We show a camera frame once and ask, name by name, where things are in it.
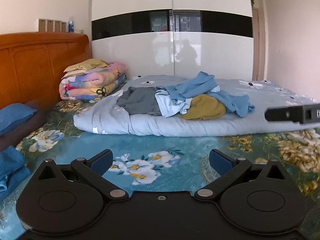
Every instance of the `black robotic gripper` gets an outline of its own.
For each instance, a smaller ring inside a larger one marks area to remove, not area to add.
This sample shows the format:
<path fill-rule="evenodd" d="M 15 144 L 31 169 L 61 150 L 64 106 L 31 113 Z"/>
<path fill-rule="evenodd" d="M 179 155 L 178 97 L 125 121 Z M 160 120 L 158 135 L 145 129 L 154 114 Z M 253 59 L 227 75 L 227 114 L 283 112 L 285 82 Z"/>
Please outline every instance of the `black robotic gripper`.
<path fill-rule="evenodd" d="M 19 240 L 214 239 L 306 240 L 298 228 L 307 204 L 281 163 L 252 164 L 210 152 L 221 177 L 190 192 L 139 192 L 131 197 L 104 179 L 105 150 L 69 165 L 45 160 L 16 210 L 27 230 Z"/>

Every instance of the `sliding wardrobe door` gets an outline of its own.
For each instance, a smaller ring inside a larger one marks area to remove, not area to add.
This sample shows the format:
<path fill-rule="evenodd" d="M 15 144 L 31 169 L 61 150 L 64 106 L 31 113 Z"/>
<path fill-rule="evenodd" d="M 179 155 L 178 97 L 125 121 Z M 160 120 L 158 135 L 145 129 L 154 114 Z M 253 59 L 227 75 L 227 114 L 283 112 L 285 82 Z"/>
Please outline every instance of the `sliding wardrobe door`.
<path fill-rule="evenodd" d="M 250 0 L 172 0 L 174 74 L 252 79 Z"/>
<path fill-rule="evenodd" d="M 92 53 L 121 61 L 128 77 L 173 75 L 172 0 L 92 0 Z"/>

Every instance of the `gray quilt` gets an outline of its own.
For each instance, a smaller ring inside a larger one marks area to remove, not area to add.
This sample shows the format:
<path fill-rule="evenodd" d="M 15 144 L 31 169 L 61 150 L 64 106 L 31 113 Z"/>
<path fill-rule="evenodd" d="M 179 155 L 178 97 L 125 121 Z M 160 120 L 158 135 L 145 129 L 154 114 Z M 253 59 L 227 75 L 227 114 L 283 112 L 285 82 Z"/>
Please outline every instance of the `gray quilt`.
<path fill-rule="evenodd" d="M 264 112 L 268 107 L 313 104 L 313 100 L 281 88 L 270 81 L 246 82 L 243 80 L 217 79 L 222 90 L 231 95 L 247 94 L 255 110 L 241 118 L 227 113 L 223 117 L 207 121 L 187 121 L 180 114 L 165 118 L 149 114 L 129 115 L 116 104 L 123 91 L 132 87 L 169 86 L 185 82 L 177 76 L 144 76 L 129 80 L 122 90 L 103 98 L 93 107 L 74 116 L 77 128 L 99 134 L 163 135 L 179 137 L 230 136 L 253 133 L 294 131 L 319 127 L 320 123 L 300 125 L 292 122 L 267 122 Z"/>

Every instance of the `orange wooden headboard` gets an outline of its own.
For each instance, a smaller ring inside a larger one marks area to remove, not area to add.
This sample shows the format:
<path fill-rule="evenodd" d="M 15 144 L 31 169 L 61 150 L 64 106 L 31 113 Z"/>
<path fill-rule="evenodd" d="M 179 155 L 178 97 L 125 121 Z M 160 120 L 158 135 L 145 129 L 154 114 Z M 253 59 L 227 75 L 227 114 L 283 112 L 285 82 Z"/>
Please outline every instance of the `orange wooden headboard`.
<path fill-rule="evenodd" d="M 44 110 L 52 108 L 61 101 L 64 69 L 89 58 L 91 48 L 83 34 L 0 35 L 0 109 L 32 100 Z"/>

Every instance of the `blue pillow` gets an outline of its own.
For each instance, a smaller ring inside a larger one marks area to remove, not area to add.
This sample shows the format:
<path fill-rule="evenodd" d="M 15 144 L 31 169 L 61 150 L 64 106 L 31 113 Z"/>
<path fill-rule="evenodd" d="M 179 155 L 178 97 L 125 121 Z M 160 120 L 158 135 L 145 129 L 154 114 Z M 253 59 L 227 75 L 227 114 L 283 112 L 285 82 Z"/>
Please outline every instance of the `blue pillow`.
<path fill-rule="evenodd" d="M 36 109 L 19 103 L 0 109 L 0 136 L 16 129 L 30 119 L 36 111 Z"/>

